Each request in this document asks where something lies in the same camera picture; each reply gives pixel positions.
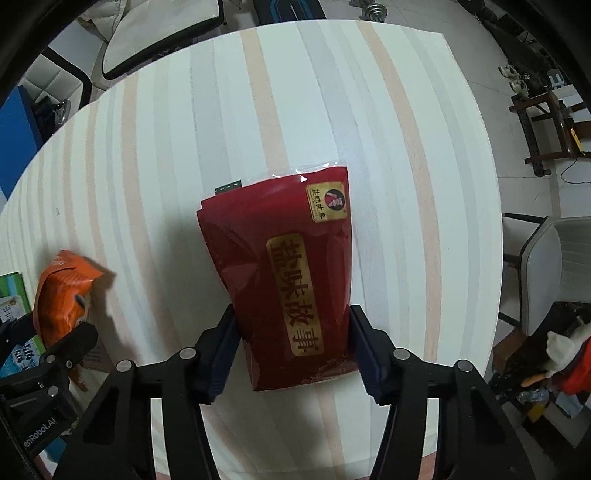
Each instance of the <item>orange snack bag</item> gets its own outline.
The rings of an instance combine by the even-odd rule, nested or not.
[[[46,348],[70,333],[86,320],[90,289],[102,273],[80,255],[60,251],[39,278],[33,309],[33,325]],[[77,372],[70,378],[83,390]]]

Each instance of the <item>white table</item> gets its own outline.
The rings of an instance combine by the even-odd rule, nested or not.
[[[233,180],[337,160],[349,167],[352,303],[397,346],[484,372],[501,289],[499,193],[484,123],[440,34],[285,23],[144,67],[31,162],[0,217],[0,273],[22,271],[32,298],[58,250],[94,259],[113,272],[93,315],[113,360],[162,361],[229,303],[200,201]],[[242,349],[203,410],[222,478],[281,480],[369,475],[388,412],[358,374],[254,393]],[[430,405],[425,453],[436,416]],[[160,421],[156,411],[166,473]]]

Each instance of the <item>screw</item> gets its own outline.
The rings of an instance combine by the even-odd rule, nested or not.
[[[457,367],[465,373],[469,373],[474,370],[474,365],[472,365],[468,360],[460,360],[457,363]]]
[[[394,351],[394,356],[398,358],[398,360],[408,360],[410,358],[410,352],[405,348],[397,348]]]
[[[190,358],[193,358],[195,356],[195,354],[197,354],[197,352],[195,351],[194,348],[191,348],[191,347],[183,348],[178,353],[179,357],[182,358],[183,360],[189,360]]]
[[[117,371],[118,372],[127,372],[131,368],[131,361],[129,360],[122,360],[117,364]]]

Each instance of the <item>shoe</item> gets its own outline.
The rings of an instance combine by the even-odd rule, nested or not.
[[[513,65],[507,65],[505,67],[499,67],[499,72],[503,77],[508,78],[509,80],[519,80],[519,73],[515,70]]]
[[[509,85],[511,87],[511,90],[521,95],[523,98],[527,98],[530,94],[530,91],[523,80],[511,80],[509,82]]]

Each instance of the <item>cardboard box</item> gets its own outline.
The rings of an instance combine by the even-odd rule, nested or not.
[[[493,347],[492,366],[495,371],[499,372],[501,375],[505,373],[507,360],[509,360],[511,355],[517,351],[526,338],[527,335],[516,328]]]

